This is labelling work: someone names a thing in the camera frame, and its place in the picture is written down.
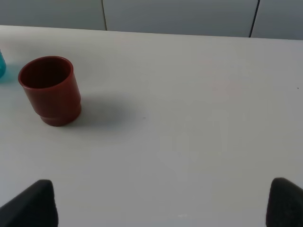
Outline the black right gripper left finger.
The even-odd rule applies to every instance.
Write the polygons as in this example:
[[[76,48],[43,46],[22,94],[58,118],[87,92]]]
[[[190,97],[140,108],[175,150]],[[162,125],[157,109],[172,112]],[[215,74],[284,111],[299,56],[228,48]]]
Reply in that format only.
[[[15,198],[1,206],[2,227],[57,227],[53,183],[38,180]]]

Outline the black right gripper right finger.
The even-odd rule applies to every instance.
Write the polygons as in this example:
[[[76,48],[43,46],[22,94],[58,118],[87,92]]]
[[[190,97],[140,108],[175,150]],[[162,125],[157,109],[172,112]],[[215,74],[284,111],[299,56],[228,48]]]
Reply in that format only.
[[[275,178],[270,186],[267,227],[301,227],[303,225],[303,190],[285,178]]]

